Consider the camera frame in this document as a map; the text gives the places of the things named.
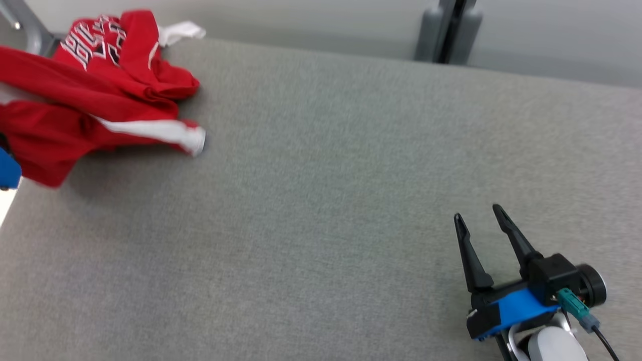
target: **gray metal bracket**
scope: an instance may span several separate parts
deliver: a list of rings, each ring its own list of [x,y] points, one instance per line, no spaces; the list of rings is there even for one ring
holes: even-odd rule
[[[47,56],[56,44],[56,37],[41,23],[24,0],[0,0],[0,12],[16,30],[27,34],[26,51]]]
[[[476,0],[440,0],[422,17],[415,60],[442,64],[468,63],[474,40],[482,24]]]

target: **red clothing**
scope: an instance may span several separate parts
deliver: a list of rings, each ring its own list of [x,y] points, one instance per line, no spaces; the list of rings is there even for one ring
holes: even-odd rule
[[[87,28],[95,32],[84,33]],[[172,101],[194,94],[198,81],[161,59],[157,36],[152,13],[134,11],[119,23],[76,21],[54,60],[0,47],[0,83],[50,101],[0,96],[0,133],[23,176],[57,187],[83,155],[121,145],[201,151],[205,131],[177,120]],[[69,39],[76,41],[74,53]]]

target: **teal connector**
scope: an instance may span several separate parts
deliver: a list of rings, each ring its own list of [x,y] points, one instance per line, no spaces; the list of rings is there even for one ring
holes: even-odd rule
[[[557,302],[564,311],[573,315],[586,332],[593,332],[593,328],[600,327],[600,321],[591,315],[589,308],[568,288],[557,292]]]

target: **camera lens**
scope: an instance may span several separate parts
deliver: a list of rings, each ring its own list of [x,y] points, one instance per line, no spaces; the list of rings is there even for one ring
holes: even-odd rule
[[[577,266],[580,270],[580,295],[588,307],[600,306],[606,302],[606,283],[598,271],[583,263]]]

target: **gray table surface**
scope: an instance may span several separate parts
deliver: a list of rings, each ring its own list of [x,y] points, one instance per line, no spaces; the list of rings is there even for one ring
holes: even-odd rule
[[[499,360],[468,337],[452,218],[509,281],[493,202],[603,274],[603,332],[642,356],[642,92],[215,40],[166,56],[202,82],[182,115],[203,154],[131,148],[23,184],[1,360]]]

